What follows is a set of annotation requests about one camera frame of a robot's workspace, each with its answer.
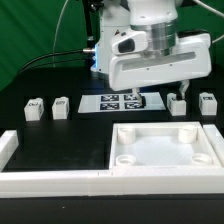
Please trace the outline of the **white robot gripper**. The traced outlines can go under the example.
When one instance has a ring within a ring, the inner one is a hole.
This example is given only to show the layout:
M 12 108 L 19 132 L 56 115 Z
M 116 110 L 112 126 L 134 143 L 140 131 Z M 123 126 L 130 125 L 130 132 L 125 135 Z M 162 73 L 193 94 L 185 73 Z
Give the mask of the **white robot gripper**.
M 211 72 L 210 46 L 208 32 L 193 30 L 180 32 L 175 45 L 162 52 L 146 32 L 128 29 L 112 38 L 109 85 L 114 91 L 132 89 L 145 106 L 139 88 L 182 81 L 177 99 L 184 100 L 189 80 Z

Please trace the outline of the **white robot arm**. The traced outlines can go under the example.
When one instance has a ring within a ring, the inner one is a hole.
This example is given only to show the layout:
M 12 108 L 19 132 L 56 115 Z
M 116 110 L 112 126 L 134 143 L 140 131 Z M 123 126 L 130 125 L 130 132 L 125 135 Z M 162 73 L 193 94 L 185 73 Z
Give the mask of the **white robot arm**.
M 191 79 L 211 72 L 211 35 L 204 30 L 177 30 L 179 7 L 199 0 L 88 0 L 100 13 L 100 39 L 92 70 L 108 77 L 115 91 L 179 81 L 178 99 Z

